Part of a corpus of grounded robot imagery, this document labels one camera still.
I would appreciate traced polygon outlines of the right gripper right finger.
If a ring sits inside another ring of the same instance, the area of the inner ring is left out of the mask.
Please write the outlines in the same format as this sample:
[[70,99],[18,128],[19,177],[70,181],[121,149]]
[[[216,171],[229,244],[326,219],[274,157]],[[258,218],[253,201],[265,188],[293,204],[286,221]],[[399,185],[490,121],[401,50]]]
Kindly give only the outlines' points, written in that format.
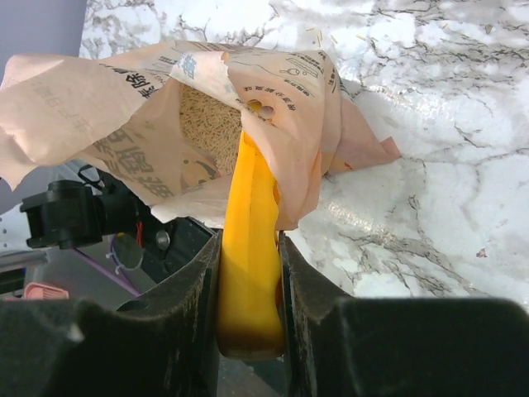
[[528,316],[513,301],[355,298],[286,236],[279,253],[290,395],[527,395]]

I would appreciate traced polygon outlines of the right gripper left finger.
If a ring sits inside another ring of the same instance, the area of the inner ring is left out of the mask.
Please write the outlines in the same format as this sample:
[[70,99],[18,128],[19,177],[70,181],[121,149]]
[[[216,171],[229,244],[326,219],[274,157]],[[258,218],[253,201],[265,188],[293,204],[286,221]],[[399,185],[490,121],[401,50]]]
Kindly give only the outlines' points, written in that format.
[[2,395],[214,396],[221,239],[116,311],[86,299],[2,302]]

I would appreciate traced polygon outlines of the yellow litter scoop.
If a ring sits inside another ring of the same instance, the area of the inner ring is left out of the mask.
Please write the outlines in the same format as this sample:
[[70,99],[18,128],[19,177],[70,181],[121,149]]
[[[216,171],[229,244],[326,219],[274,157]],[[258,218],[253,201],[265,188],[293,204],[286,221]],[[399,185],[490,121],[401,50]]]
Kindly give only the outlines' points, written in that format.
[[278,306],[281,260],[276,181],[242,132],[227,200],[218,275],[217,345],[223,356],[265,360],[284,353]]

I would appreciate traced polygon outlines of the pink cat litter bag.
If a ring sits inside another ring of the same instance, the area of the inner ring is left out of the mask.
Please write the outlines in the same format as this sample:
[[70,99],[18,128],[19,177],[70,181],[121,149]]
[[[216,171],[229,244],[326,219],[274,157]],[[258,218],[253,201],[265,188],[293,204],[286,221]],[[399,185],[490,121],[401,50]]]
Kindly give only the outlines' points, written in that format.
[[323,175],[400,155],[322,50],[168,41],[102,60],[16,55],[1,85],[1,176],[11,187],[80,159],[161,220],[223,217],[241,132],[277,181],[281,230],[316,208]]

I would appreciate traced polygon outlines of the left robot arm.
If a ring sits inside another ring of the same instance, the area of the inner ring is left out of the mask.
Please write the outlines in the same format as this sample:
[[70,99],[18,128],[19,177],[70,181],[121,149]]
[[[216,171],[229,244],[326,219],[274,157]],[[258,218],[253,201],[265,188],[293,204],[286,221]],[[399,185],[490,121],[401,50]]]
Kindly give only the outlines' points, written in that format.
[[98,244],[124,232],[142,236],[150,209],[120,180],[84,165],[1,214],[1,250],[61,250]]

